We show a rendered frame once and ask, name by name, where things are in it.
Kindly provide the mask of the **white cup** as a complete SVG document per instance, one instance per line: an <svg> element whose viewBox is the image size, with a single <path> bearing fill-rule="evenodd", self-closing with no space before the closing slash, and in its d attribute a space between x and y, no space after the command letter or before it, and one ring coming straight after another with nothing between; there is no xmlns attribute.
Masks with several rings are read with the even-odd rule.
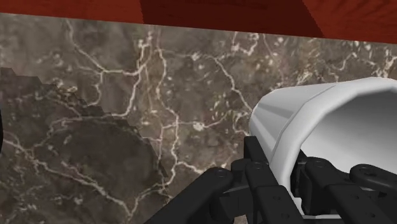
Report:
<svg viewBox="0 0 397 224"><path fill-rule="evenodd" d="M288 191L300 151L344 172L371 164L397 173L397 81L370 77L274 90L254 107L249 131Z"/></svg>

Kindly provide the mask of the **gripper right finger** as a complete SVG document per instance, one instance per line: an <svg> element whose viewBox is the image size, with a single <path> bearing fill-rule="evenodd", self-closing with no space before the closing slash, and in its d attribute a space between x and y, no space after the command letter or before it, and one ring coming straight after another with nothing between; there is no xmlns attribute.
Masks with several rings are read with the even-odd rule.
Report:
<svg viewBox="0 0 397 224"><path fill-rule="evenodd" d="M397 224L397 174L374 165L343 172L300 151L291 192L310 224Z"/></svg>

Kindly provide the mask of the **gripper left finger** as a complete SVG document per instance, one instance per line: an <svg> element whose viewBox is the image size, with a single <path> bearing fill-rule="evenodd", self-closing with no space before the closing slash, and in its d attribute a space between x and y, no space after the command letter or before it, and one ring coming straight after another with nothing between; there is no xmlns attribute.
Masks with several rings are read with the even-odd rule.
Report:
<svg viewBox="0 0 397 224"><path fill-rule="evenodd" d="M234 224L242 215L248 224L305 224L254 136L229 170L206 170L144 224Z"/></svg>

